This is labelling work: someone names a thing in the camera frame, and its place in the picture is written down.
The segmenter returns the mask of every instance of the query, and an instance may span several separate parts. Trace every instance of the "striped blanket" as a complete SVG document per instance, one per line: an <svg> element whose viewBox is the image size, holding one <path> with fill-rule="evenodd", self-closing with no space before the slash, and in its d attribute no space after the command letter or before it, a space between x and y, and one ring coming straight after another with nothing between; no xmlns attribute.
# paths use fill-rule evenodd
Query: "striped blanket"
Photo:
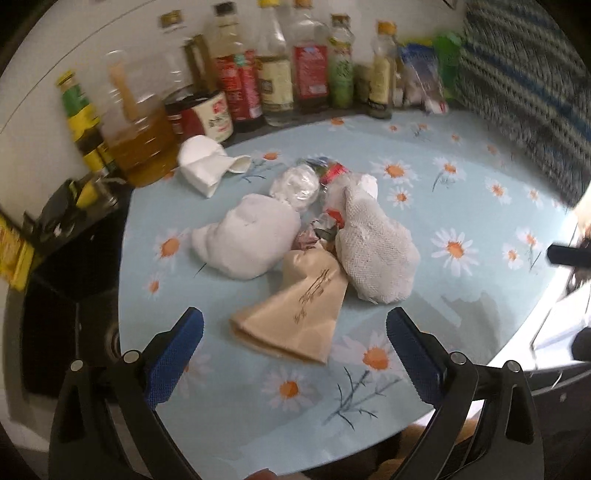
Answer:
<svg viewBox="0 0 591 480"><path fill-rule="evenodd" d="M468 0L457 99L525 148L574 206L591 180L591 76L535 0Z"/></svg>

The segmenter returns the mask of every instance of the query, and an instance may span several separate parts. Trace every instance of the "bottle label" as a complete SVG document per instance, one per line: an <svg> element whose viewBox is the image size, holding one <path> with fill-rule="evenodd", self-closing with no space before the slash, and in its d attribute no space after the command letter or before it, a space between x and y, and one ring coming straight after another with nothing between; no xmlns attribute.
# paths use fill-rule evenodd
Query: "bottle label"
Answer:
<svg viewBox="0 0 591 480"><path fill-rule="evenodd" d="M330 38L330 94L335 107L348 108L353 102L351 43Z"/></svg>
<svg viewBox="0 0 591 480"><path fill-rule="evenodd" d="M296 47L294 58L299 97L308 99L328 95L326 46Z"/></svg>
<svg viewBox="0 0 591 480"><path fill-rule="evenodd" d="M223 142L233 133L232 120L223 92L176 115L169 115L168 120L181 141L195 135L207 135L216 142Z"/></svg>
<svg viewBox="0 0 591 480"><path fill-rule="evenodd" d="M268 112L288 112L294 108L289 60L256 60L263 108Z"/></svg>
<svg viewBox="0 0 591 480"><path fill-rule="evenodd" d="M256 88L254 50L244 54L216 58L232 119L252 120L262 115L261 99Z"/></svg>
<svg viewBox="0 0 591 480"><path fill-rule="evenodd" d="M86 130L97 126L100 118L96 114L96 110L92 103L86 105L74 116L68 119L68 127L72 132L72 139L77 141Z"/></svg>
<svg viewBox="0 0 591 480"><path fill-rule="evenodd" d="M375 57L374 72L369 82L369 101L388 107L390 82L390 61L387 57Z"/></svg>

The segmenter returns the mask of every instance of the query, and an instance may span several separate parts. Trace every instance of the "condiment bottle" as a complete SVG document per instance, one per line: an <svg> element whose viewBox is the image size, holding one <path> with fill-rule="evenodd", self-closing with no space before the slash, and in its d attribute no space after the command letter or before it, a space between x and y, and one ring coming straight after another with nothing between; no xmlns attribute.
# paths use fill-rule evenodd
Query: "condiment bottle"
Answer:
<svg viewBox="0 0 591 480"><path fill-rule="evenodd" d="M315 113L328 104L328 28L312 17L312 0L294 0L291 24L294 85L302 113Z"/></svg>
<svg viewBox="0 0 591 480"><path fill-rule="evenodd" d="M352 45L355 36L350 30L348 15L332 15L329 37L329 86L330 100L334 108L350 108L353 105Z"/></svg>
<svg viewBox="0 0 591 480"><path fill-rule="evenodd" d="M246 48L238 30L236 4L214 7L218 38L212 45L217 71L226 92L234 130L249 132L265 124L256 84L255 52Z"/></svg>
<svg viewBox="0 0 591 480"><path fill-rule="evenodd" d="M61 102L68 116L72 139L93 173L106 176L116 169L113 158L99 130L100 118L76 80L68 70L56 84L61 90Z"/></svg>
<svg viewBox="0 0 591 480"><path fill-rule="evenodd" d="M294 96L288 47L277 20L280 0L259 0L261 32L256 43L256 67L262 111L269 125L278 127L294 119Z"/></svg>
<svg viewBox="0 0 591 480"><path fill-rule="evenodd" d="M392 90L396 80L398 49L393 35L396 25L378 22L378 36L372 41L374 70L369 82L368 114L375 118L392 117Z"/></svg>
<svg viewBox="0 0 591 480"><path fill-rule="evenodd" d="M107 62L115 88L111 90L111 105L102 115L102 131L127 180L144 187L177 166L177 138L160 98L141 85L129 83L125 53L110 52ZM139 72L138 78L144 76L145 72Z"/></svg>
<svg viewBox="0 0 591 480"><path fill-rule="evenodd" d="M194 47L199 49L204 75L194 56ZM218 143L227 140L233 133L226 95L217 86L217 74L212 65L209 49L202 35L197 35L183 46L193 84L181 86L182 72L171 72L176 89L164 100L168 120L173 125L179 142L195 135L206 135Z"/></svg>

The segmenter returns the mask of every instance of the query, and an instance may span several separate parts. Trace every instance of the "green bottle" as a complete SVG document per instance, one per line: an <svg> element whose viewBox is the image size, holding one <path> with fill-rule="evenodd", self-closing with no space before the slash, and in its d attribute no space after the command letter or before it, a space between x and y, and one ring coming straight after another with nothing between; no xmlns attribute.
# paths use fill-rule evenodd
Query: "green bottle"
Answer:
<svg viewBox="0 0 591 480"><path fill-rule="evenodd" d="M350 108L353 105L351 54L354 41L349 16L333 14L329 37L329 86L331 104L334 108Z"/></svg>

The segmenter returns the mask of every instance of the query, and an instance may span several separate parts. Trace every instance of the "blue gripper pad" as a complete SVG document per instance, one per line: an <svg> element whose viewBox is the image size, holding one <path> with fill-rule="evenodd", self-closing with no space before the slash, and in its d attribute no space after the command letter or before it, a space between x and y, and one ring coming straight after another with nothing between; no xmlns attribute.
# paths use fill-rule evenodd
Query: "blue gripper pad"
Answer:
<svg viewBox="0 0 591 480"><path fill-rule="evenodd" d="M197 345L203 338L203 313L189 307L169 332L168 345L146 372L144 398L150 409L170 398Z"/></svg>
<svg viewBox="0 0 591 480"><path fill-rule="evenodd" d="M418 396L437 408L443 399L445 369L434 357L440 353L446 354L445 349L435 337L421 333L402 307L396 307L388 313L386 334Z"/></svg>

